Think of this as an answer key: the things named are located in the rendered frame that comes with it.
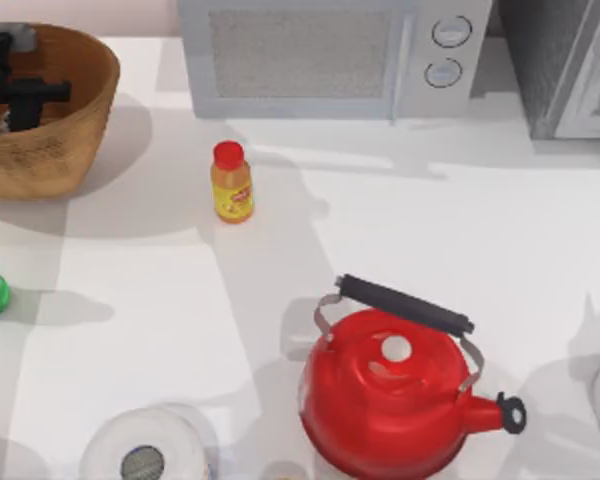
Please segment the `orange bottle with red cap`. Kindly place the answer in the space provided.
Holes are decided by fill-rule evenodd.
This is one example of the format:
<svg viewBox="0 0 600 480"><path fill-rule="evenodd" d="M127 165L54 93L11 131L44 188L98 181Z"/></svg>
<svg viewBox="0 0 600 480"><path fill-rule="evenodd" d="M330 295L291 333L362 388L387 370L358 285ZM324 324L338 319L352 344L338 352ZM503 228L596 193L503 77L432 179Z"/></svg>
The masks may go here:
<svg viewBox="0 0 600 480"><path fill-rule="evenodd" d="M226 140L213 148L211 165L216 214L228 223L242 223L254 212L251 169L242 145Z"/></svg>

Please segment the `microwave oven knob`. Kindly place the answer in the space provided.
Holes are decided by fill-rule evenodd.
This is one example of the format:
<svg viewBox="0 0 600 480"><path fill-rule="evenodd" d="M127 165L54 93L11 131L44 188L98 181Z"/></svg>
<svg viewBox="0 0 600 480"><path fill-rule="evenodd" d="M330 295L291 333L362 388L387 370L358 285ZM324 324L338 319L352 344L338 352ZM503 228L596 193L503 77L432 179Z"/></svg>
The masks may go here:
<svg viewBox="0 0 600 480"><path fill-rule="evenodd" d="M432 28L432 39L441 48L457 48L472 34L472 24L464 16L441 19Z"/></svg>
<svg viewBox="0 0 600 480"><path fill-rule="evenodd" d="M435 89L449 88L458 83L462 76L462 65L452 58L430 63L424 71L426 83Z"/></svg>

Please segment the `pale microwave oven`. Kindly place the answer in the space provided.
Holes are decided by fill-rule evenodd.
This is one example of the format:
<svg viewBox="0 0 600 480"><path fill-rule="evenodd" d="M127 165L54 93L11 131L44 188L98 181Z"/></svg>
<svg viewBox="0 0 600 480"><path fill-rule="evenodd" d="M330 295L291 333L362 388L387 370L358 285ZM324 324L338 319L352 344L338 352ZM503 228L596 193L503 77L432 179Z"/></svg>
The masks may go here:
<svg viewBox="0 0 600 480"><path fill-rule="evenodd" d="M414 4L415 12L398 120L460 115L470 97L493 0L409 1ZM457 48L441 48L432 39L432 28L437 21L454 16L469 19L472 34ZM430 63L445 58L458 61L463 67L463 76L449 88L432 88L424 79L424 71Z"/></svg>

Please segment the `white paper towel roll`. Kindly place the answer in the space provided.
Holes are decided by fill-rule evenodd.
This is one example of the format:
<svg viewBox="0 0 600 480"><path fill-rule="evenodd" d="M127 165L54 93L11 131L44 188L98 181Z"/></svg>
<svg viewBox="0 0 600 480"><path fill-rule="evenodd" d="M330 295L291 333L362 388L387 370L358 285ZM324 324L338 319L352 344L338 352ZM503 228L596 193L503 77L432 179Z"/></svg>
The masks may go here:
<svg viewBox="0 0 600 480"><path fill-rule="evenodd" d="M203 442L173 410L148 407L121 413L91 438L79 480L212 480Z"/></svg>

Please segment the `grey cabinet with dark inside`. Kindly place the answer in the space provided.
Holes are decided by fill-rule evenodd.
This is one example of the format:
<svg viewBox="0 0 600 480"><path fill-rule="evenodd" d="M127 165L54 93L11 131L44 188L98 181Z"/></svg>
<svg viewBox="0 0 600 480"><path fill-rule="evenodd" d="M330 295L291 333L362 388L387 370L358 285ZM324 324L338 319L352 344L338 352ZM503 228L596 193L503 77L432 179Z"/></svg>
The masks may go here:
<svg viewBox="0 0 600 480"><path fill-rule="evenodd" d="M534 139L600 139L600 0L499 0Z"/></svg>

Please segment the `woven wooden basket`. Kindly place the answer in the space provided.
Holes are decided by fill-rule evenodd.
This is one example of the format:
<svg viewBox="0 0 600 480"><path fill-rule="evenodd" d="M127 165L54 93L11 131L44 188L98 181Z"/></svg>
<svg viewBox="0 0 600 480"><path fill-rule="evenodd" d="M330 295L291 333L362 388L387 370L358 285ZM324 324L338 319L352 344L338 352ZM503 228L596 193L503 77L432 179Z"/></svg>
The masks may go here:
<svg viewBox="0 0 600 480"><path fill-rule="evenodd" d="M14 77L70 81L67 103L47 103L40 125L0 133L0 199L42 199L75 191L101 145L120 76L112 50L95 37L45 23L0 23L13 44ZM0 121L8 109L0 105Z"/></svg>

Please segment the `microwave oven door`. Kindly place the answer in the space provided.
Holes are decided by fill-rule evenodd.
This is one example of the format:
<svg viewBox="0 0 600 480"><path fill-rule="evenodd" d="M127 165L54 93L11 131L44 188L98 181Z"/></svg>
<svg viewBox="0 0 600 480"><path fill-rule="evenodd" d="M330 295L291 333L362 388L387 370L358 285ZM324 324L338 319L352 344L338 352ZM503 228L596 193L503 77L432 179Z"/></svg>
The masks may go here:
<svg viewBox="0 0 600 480"><path fill-rule="evenodd" d="M206 119L391 119L409 0L178 0Z"/></svg>

